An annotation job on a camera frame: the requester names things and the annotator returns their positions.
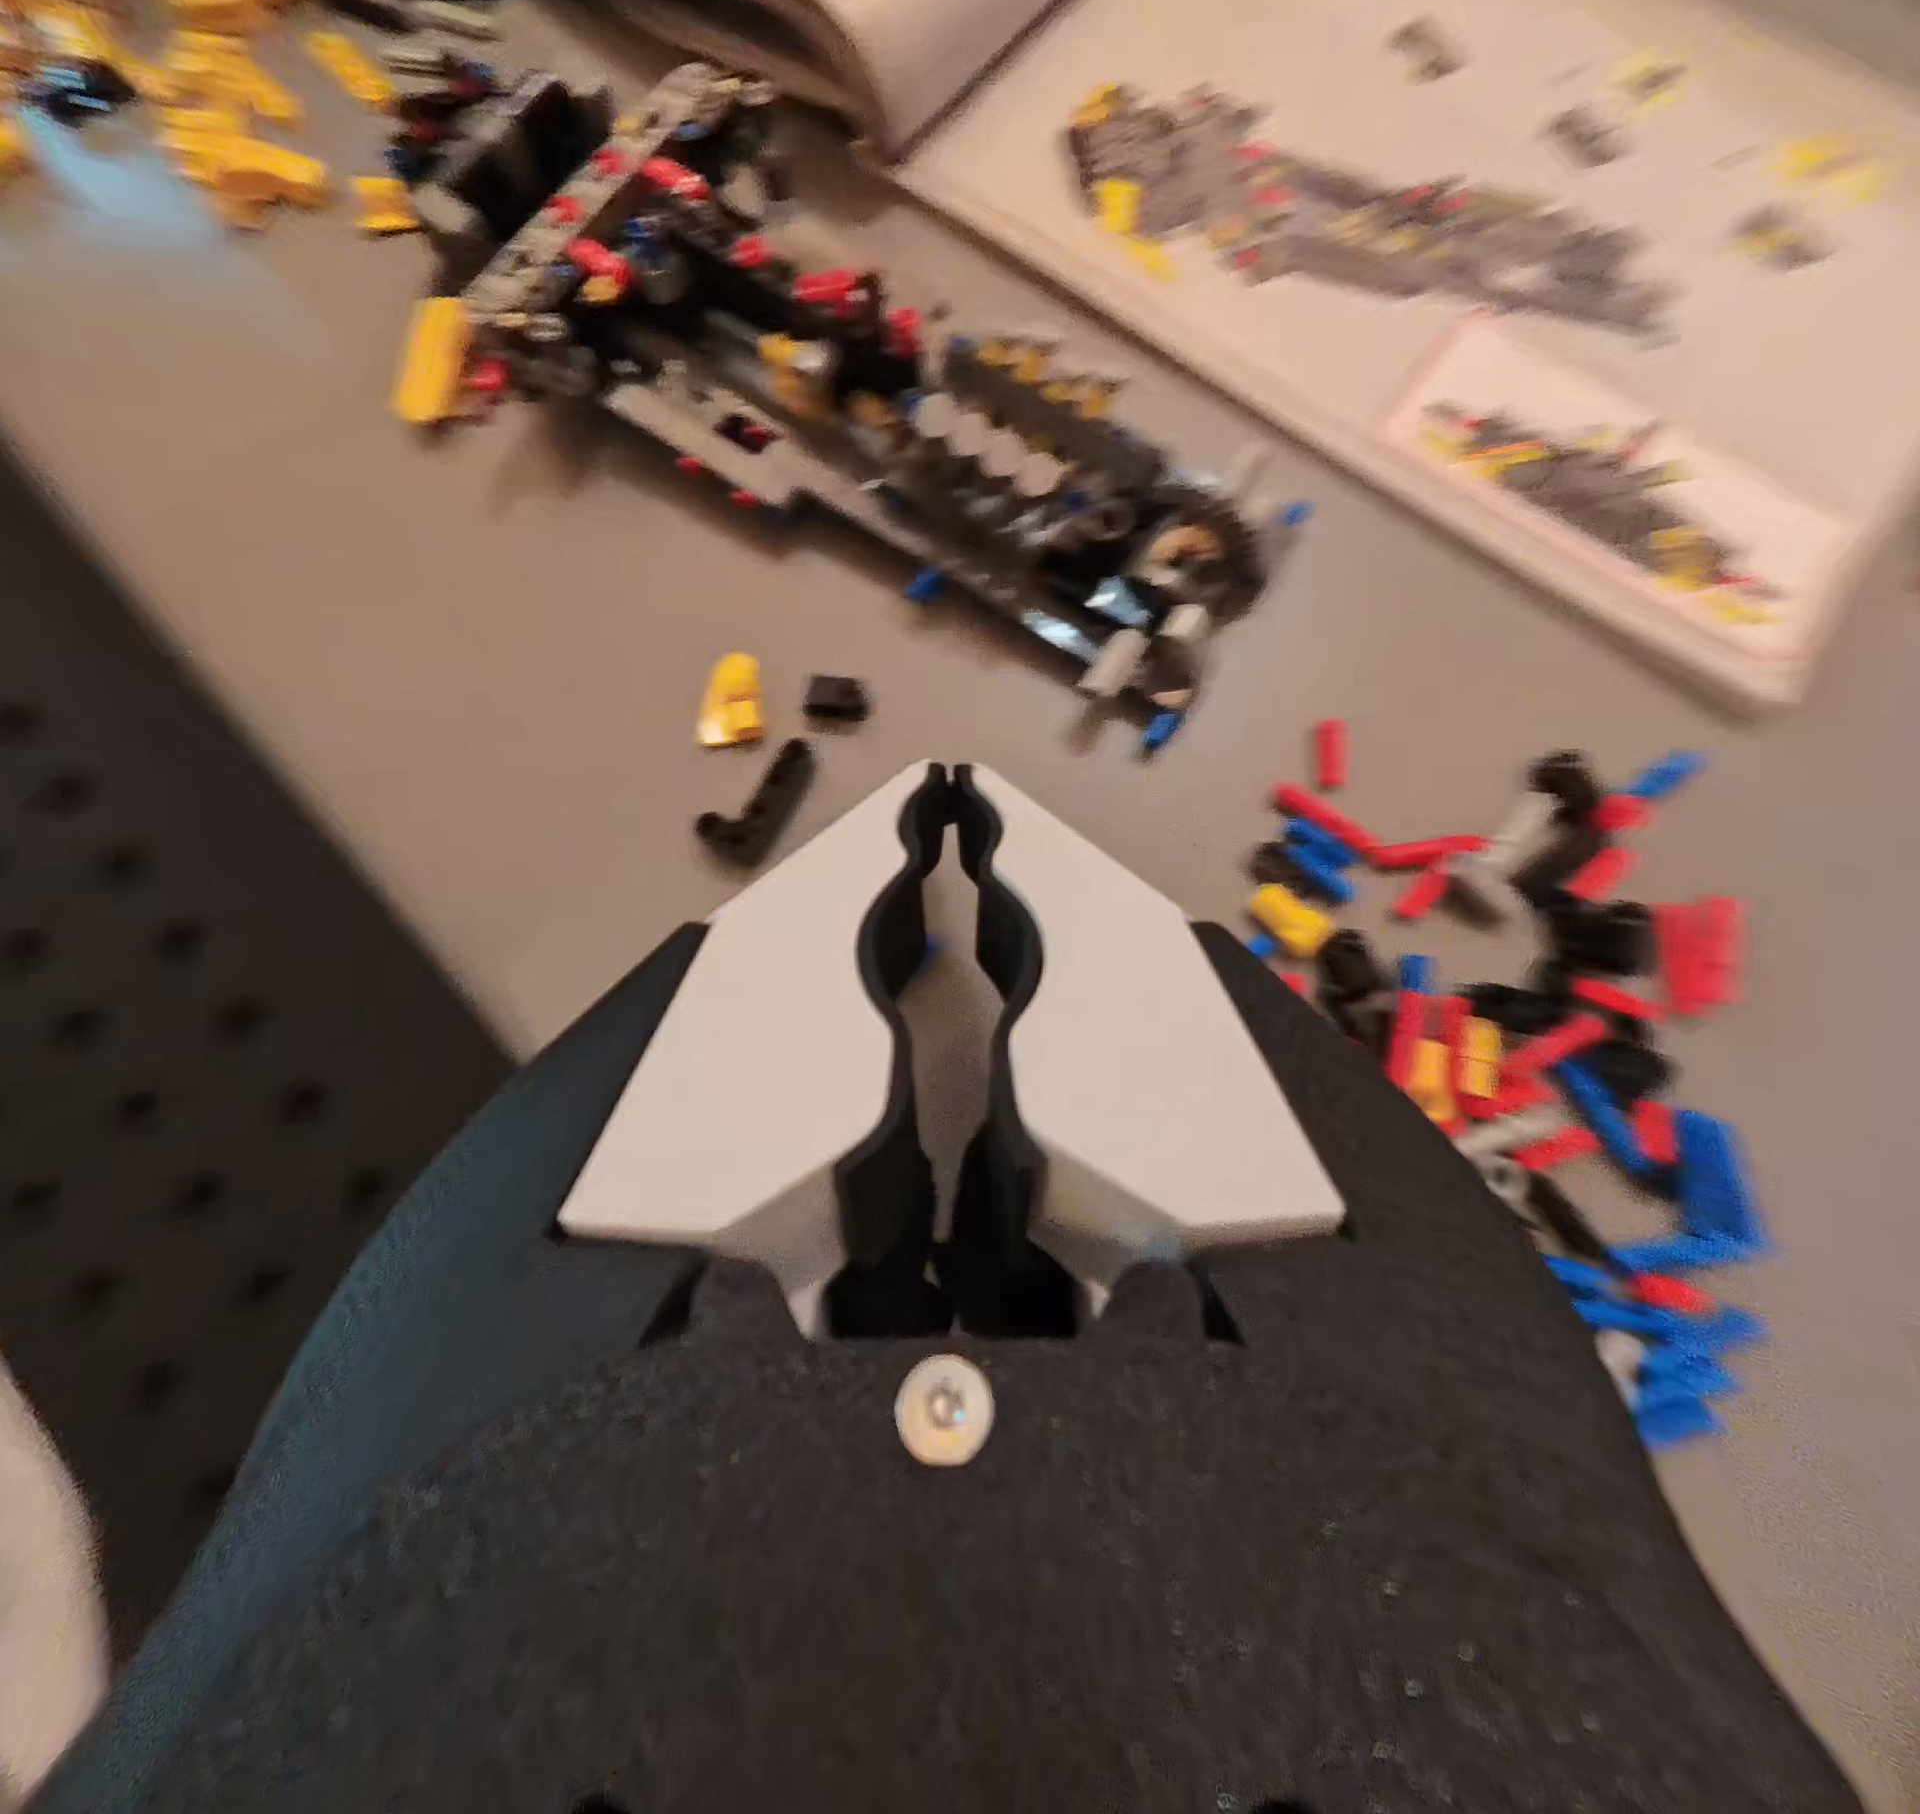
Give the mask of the pile of red blue lego pins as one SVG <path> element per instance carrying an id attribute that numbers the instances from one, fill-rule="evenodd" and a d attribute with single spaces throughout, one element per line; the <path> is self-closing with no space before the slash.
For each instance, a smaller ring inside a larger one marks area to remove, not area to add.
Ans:
<path id="1" fill-rule="evenodd" d="M 1770 1236 L 1737 1128 L 1678 1098 L 1671 1043 L 1738 1001 L 1748 916 L 1724 892 L 1630 889 L 1648 828 L 1708 754 L 1611 780 L 1555 750 L 1497 823 L 1394 837 L 1349 801 L 1343 718 L 1311 722 L 1306 751 L 1246 864 L 1246 947 L 1519 1220 L 1641 1441 L 1714 1435 L 1764 1322 L 1708 1281 Z"/>

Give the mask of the small yellow lego piece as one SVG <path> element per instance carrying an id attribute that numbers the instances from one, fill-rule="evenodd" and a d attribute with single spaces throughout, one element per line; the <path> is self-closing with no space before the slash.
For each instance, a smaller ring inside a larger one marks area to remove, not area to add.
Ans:
<path id="1" fill-rule="evenodd" d="M 711 670 L 694 715 L 692 738 L 707 750 L 759 743 L 765 734 L 761 662 L 729 651 Z"/>

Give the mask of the yellow and black lego arc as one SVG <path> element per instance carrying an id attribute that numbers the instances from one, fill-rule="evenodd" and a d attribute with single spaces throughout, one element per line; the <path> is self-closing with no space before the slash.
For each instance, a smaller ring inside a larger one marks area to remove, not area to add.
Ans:
<path id="1" fill-rule="evenodd" d="M 457 294 L 421 297 L 402 330 L 388 407 L 408 427 L 437 427 L 465 403 L 471 316 Z"/>

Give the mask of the white instruction booklet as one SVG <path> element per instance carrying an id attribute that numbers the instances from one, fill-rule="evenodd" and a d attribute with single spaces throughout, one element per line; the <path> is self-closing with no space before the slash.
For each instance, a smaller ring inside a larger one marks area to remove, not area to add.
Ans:
<path id="1" fill-rule="evenodd" d="M 595 0 L 1745 705 L 1916 513 L 1916 0 Z"/>

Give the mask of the pile of yellow lego pieces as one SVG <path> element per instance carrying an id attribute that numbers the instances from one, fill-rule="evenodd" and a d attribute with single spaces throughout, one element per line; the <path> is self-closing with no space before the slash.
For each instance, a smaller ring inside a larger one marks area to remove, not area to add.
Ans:
<path id="1" fill-rule="evenodd" d="M 52 171 L 57 127 L 111 148 L 141 118 L 231 228 L 323 206 L 330 174 L 293 142 L 304 104 L 264 56 L 319 1 L 3 0 L 4 190 Z"/>

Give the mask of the grey black lego chassis assembly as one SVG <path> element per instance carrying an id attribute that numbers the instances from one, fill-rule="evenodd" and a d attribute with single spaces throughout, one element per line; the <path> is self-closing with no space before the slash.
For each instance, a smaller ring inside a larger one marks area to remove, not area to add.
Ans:
<path id="1" fill-rule="evenodd" d="M 613 94 L 450 56 L 388 162 L 471 316 L 460 409 L 587 403 L 746 511 L 820 513 L 1067 655 L 1097 701 L 1187 720 L 1213 634 L 1266 591 L 1306 499 L 1132 425 L 1122 379 L 1037 331 L 969 333 L 880 268 L 797 250 L 777 92 L 703 60 Z"/>

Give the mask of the black lego angle beam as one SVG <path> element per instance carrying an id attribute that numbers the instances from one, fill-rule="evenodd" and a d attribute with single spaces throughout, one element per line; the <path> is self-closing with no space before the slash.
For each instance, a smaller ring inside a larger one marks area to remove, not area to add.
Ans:
<path id="1" fill-rule="evenodd" d="M 789 738 L 762 770 L 757 788 L 731 813 L 707 810 L 697 815 L 692 833 L 712 858 L 736 868 L 757 869 L 789 832 L 816 776 L 816 754 L 803 736 Z"/>

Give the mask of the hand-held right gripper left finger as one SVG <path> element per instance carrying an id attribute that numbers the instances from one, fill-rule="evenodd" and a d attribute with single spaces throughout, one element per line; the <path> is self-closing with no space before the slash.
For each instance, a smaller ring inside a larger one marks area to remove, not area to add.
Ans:
<path id="1" fill-rule="evenodd" d="M 708 916 L 564 1233 L 755 1263 L 806 1331 L 948 1325 L 901 1007 L 946 828 L 946 765 L 912 763 Z"/>

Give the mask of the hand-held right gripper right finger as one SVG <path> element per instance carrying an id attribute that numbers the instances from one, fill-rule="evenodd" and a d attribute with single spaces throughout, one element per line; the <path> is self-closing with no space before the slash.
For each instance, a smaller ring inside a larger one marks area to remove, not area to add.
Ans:
<path id="1" fill-rule="evenodd" d="M 952 828 L 1000 996 L 952 1203 L 961 1273 L 1072 1303 L 1137 1263 L 1345 1225 L 1199 923 L 996 770 L 952 770 Z"/>

